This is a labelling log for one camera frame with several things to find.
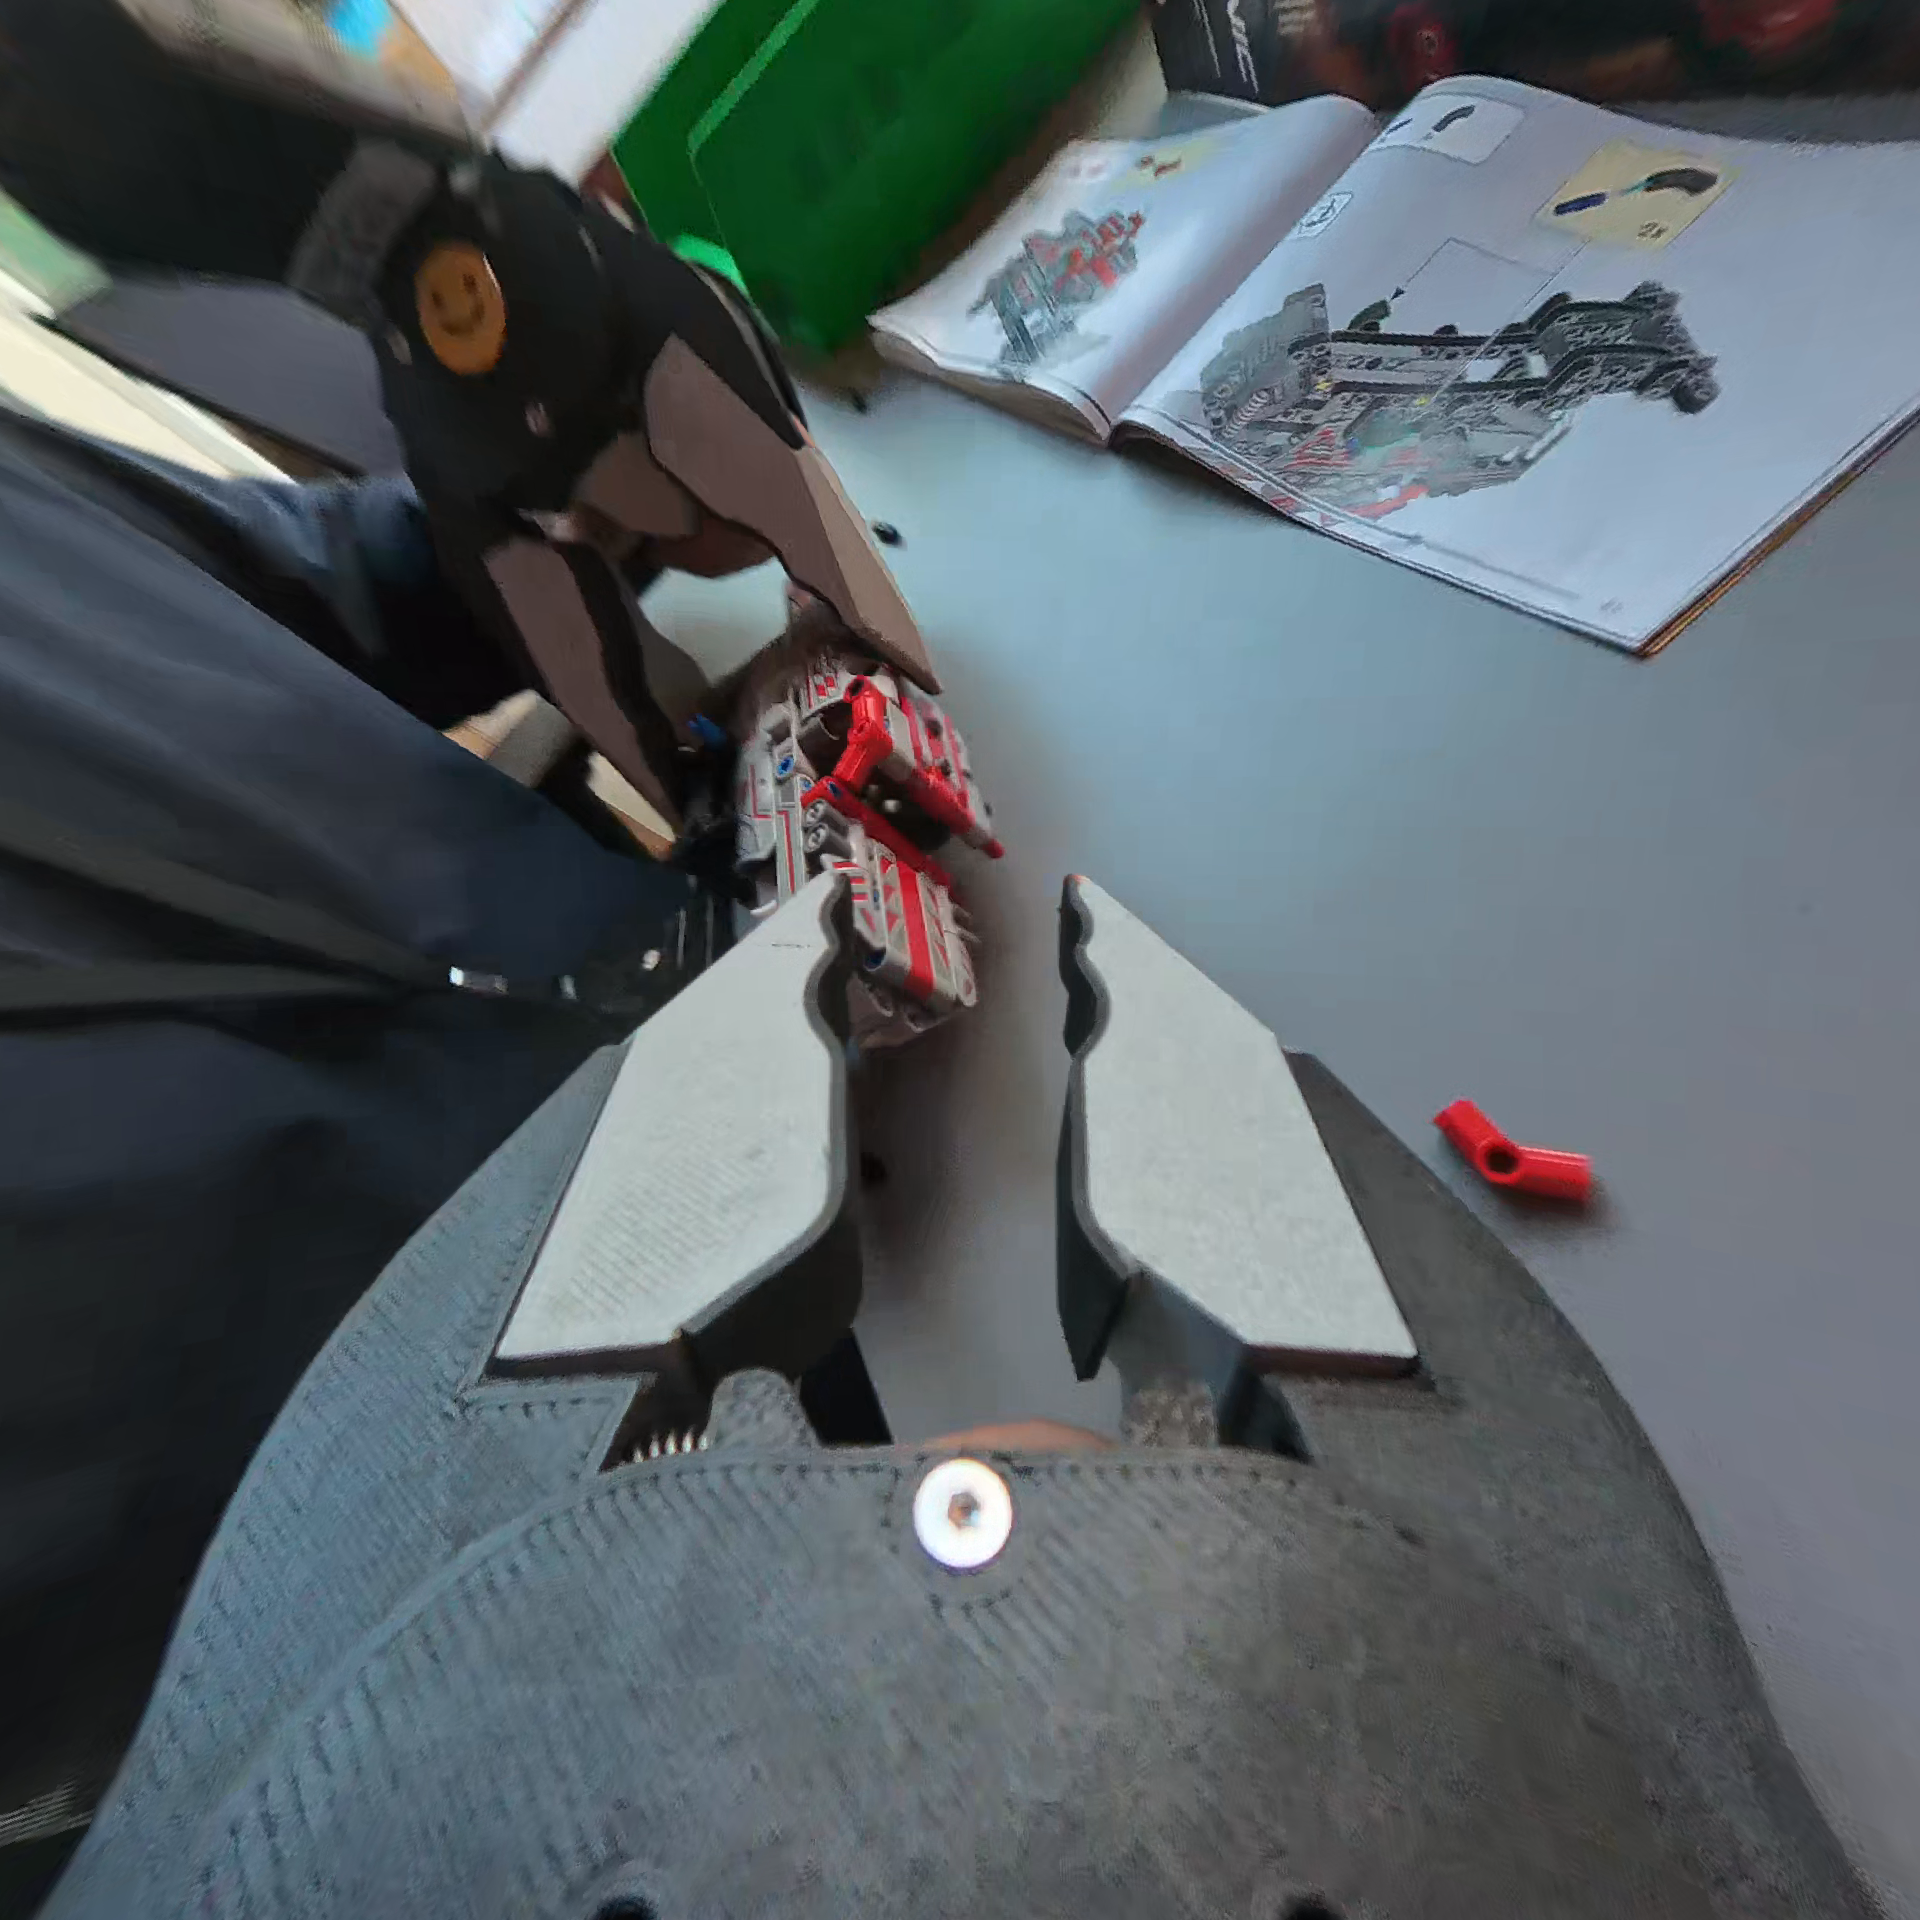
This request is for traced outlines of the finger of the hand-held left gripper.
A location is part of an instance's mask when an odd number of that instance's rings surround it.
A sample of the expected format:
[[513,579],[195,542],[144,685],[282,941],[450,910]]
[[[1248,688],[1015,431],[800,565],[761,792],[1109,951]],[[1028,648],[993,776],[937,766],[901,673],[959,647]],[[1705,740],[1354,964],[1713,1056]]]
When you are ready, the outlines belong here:
[[516,535],[491,543],[482,567],[540,692],[587,747],[594,796],[649,853],[675,855],[704,776],[690,729],[704,671],[591,543]]
[[873,656],[927,692],[944,691],[868,524],[761,368],[732,381],[669,334],[641,381],[637,425],[585,468],[578,511],[680,547],[732,527]]

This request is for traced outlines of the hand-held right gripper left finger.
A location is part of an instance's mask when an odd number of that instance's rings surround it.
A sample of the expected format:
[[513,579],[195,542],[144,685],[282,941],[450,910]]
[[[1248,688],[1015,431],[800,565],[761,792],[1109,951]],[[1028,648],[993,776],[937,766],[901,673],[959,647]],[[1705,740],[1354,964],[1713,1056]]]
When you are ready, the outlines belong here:
[[863,1297],[848,879],[642,1023],[495,1348],[504,1375],[802,1375]]

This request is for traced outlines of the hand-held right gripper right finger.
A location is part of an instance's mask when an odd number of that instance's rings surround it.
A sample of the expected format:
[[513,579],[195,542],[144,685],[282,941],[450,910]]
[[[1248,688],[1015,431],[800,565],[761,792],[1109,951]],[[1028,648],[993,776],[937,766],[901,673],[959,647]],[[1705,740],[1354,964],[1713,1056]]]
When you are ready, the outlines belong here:
[[1275,1033],[1093,877],[1060,891],[1057,1307],[1143,1441],[1307,1448],[1288,1381],[1415,1334]]

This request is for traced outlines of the small red lego connector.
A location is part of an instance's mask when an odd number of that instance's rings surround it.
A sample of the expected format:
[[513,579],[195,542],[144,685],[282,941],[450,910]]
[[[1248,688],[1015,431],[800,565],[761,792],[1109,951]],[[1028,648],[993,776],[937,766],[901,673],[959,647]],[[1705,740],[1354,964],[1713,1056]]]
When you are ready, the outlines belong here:
[[1519,1141],[1469,1100],[1450,1101],[1432,1121],[1489,1185],[1578,1208],[1593,1199],[1593,1159],[1586,1153]]

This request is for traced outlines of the grey red lego model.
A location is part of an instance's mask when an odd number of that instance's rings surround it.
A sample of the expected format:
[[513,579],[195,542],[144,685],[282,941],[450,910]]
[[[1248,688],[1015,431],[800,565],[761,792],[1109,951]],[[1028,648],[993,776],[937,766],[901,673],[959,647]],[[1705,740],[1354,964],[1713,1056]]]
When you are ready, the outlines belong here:
[[768,925],[817,877],[851,911],[848,1019],[898,1046],[976,1007],[976,931],[956,847],[1001,856],[971,750],[940,697],[826,606],[729,671],[684,727],[677,862]]

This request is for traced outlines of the open lego instruction booklet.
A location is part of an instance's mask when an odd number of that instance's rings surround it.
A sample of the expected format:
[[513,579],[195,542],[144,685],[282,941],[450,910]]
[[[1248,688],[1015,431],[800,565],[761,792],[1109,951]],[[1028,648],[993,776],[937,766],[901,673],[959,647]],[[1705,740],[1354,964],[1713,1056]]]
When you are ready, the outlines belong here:
[[1919,145],[1513,80],[1085,136],[872,316],[901,368],[1661,648],[1916,423]]

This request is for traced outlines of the dark lego set box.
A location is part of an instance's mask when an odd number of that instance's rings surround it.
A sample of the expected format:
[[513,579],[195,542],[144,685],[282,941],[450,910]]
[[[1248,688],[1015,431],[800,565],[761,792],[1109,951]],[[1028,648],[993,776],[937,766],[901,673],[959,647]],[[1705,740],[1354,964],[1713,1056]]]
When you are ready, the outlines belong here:
[[1495,78],[1595,104],[1916,88],[1916,1],[1147,1],[1169,92],[1402,108]]

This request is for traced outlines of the green plastic bin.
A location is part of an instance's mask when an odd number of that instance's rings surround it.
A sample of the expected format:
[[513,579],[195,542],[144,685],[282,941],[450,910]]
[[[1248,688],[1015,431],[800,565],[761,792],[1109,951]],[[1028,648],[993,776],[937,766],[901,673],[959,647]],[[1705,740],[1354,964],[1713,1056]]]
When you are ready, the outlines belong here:
[[611,142],[653,235],[835,351],[1141,14],[725,1]]

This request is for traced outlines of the person in dark clothing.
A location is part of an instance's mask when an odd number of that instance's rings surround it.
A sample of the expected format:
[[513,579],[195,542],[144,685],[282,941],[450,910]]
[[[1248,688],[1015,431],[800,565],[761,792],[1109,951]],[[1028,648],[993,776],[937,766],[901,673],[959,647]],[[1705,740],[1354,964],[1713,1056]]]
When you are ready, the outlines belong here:
[[153,1692],[208,1535],[347,1309],[719,932],[690,875],[449,731],[528,685],[397,478],[255,481],[4,407],[4,824],[157,860],[384,955],[309,953],[4,845],[4,1915],[58,1879]]

